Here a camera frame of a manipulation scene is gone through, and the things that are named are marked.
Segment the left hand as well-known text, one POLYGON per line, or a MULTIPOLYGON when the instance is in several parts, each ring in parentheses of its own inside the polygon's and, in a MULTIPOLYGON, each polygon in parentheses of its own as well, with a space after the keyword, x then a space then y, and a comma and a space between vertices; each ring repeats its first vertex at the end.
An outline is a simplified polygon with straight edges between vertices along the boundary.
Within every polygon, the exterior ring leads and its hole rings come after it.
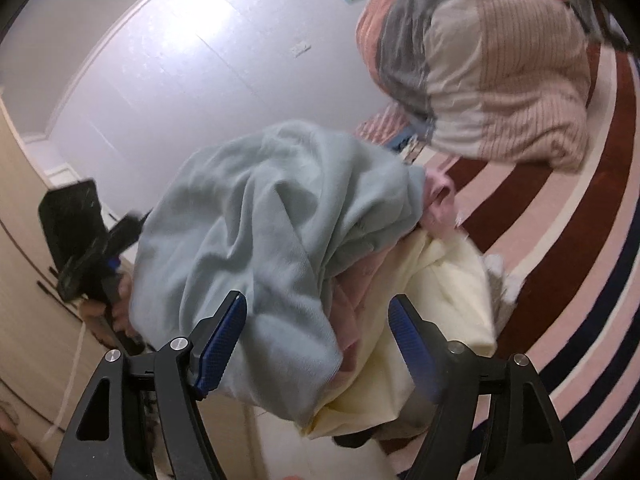
POLYGON ((125 335, 131 339, 139 336, 129 317, 131 293, 132 278, 129 274, 124 274, 118 284, 118 300, 112 302, 109 307, 92 299, 86 299, 80 304, 79 314, 82 322, 87 325, 94 338, 104 346, 111 348, 116 346, 116 338, 111 335, 102 322, 102 318, 105 318, 107 313, 111 315, 111 326, 116 335, 125 335))

